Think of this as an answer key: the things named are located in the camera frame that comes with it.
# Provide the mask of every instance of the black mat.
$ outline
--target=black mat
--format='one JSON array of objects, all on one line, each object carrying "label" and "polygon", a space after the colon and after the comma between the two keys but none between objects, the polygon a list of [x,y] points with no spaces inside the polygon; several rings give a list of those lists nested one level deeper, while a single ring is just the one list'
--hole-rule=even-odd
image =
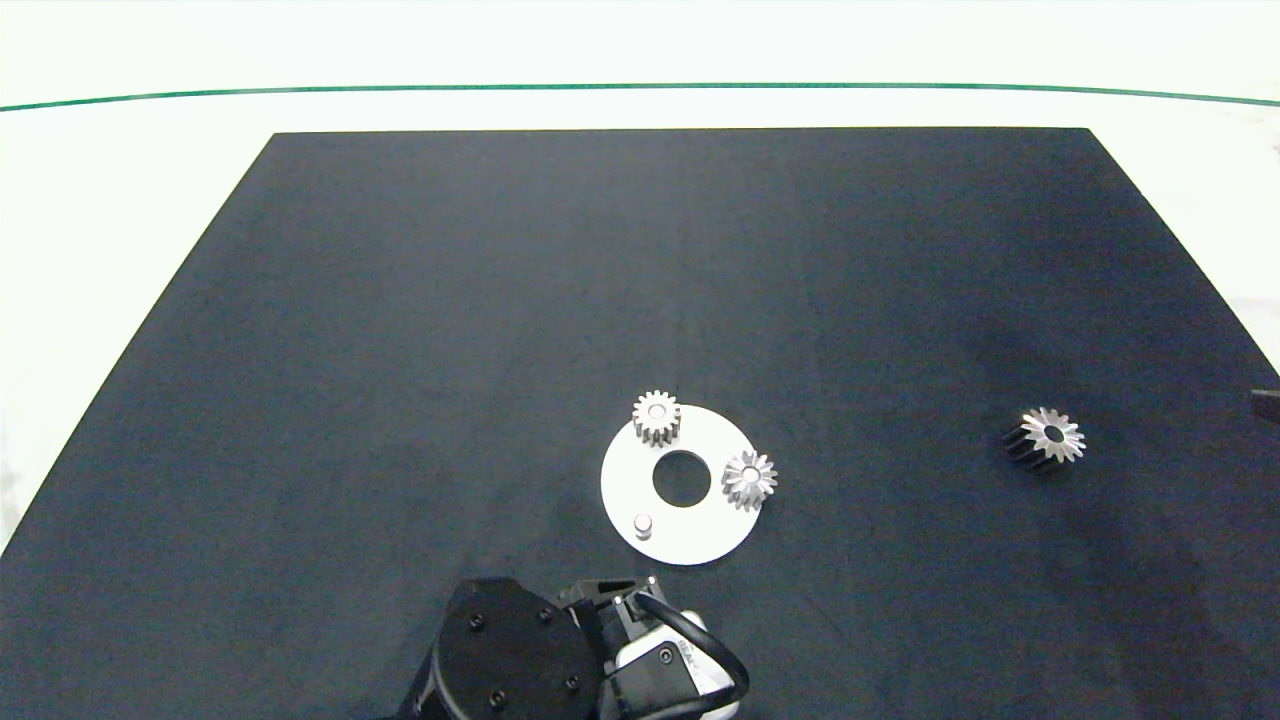
[{"label": "black mat", "polygon": [[[707,566],[600,503],[653,387],[778,461]],[[1252,387],[1087,131],[278,136],[0,559],[0,716],[388,714],[460,579],[655,571],[744,720],[1280,717]]]}]

